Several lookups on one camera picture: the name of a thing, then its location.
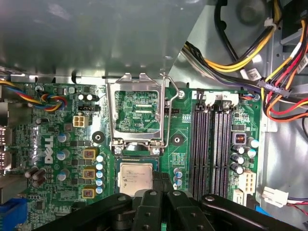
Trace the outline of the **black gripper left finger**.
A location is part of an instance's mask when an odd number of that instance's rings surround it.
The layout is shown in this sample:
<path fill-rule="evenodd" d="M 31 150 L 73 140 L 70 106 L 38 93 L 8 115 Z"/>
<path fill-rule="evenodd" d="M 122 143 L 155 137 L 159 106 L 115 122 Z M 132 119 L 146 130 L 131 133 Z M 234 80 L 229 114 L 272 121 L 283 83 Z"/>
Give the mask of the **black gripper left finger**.
<path fill-rule="evenodd" d="M 37 231 L 159 231 L 164 174 L 152 173 L 153 188 L 131 197 L 116 193 L 45 224 Z"/>

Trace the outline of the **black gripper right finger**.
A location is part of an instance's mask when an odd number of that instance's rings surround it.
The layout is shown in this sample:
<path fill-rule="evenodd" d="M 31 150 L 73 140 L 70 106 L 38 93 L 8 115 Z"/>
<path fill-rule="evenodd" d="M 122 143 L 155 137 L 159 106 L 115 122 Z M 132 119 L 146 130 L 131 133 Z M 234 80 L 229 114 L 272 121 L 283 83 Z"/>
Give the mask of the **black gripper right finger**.
<path fill-rule="evenodd" d="M 163 174 L 169 216 L 179 231 L 298 231 L 297 227 L 264 215 L 246 206 L 214 194 L 196 201 L 175 190 L 169 174 Z"/>

